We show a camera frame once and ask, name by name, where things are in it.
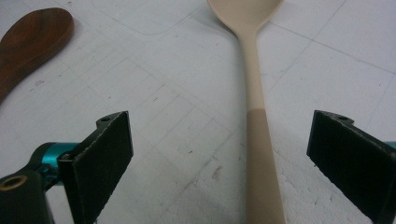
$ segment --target beige spoon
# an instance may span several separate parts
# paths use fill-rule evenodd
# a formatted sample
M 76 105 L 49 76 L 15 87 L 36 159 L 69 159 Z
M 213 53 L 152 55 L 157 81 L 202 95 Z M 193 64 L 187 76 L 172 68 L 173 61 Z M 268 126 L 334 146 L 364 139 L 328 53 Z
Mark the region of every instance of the beige spoon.
M 207 0 L 239 39 L 247 91 L 247 223 L 285 223 L 265 114 L 257 33 L 283 0 Z

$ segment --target spoon handle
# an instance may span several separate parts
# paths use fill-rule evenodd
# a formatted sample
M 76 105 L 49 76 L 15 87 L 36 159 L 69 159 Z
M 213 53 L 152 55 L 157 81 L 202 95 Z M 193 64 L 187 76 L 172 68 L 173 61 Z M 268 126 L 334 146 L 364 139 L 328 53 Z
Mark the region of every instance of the spoon handle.
M 284 224 L 262 94 L 256 34 L 238 38 L 245 58 L 247 89 L 247 224 Z

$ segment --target wooden spoon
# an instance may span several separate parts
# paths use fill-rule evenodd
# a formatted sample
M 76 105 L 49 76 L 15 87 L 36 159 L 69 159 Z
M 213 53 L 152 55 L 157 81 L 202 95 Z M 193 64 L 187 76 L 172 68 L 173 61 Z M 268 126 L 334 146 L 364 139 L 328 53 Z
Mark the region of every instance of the wooden spoon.
M 19 19 L 0 41 L 0 103 L 25 77 L 59 52 L 74 22 L 61 8 L 33 11 Z
M 247 91 L 247 223 L 285 223 L 260 77 L 257 33 L 283 0 L 207 0 L 238 37 Z

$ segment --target white surface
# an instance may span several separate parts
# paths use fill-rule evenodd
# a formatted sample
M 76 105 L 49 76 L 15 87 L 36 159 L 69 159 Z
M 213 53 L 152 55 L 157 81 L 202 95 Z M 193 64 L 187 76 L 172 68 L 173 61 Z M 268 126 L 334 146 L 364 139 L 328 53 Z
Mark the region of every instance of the white surface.
M 45 142 L 79 142 L 130 112 L 134 157 L 98 223 L 244 223 L 245 94 L 236 38 L 201 0 L 3 0 L 75 18 L 67 47 L 0 106 L 0 176 Z M 396 4 L 286 0 L 259 34 L 262 85 L 288 223 L 371 223 L 305 155 L 315 109 L 396 139 Z M 62 188 L 47 196 L 72 223 Z

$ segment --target teal clamp part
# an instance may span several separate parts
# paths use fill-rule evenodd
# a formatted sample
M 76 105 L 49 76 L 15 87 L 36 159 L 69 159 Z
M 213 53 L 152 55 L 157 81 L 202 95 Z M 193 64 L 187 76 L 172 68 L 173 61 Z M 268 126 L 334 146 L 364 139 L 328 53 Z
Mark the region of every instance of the teal clamp part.
M 386 142 L 386 144 L 396 149 L 396 142 Z
M 65 152 L 73 150 L 78 143 L 55 143 L 50 146 L 41 160 L 41 163 L 48 164 L 51 168 L 59 172 L 57 159 Z

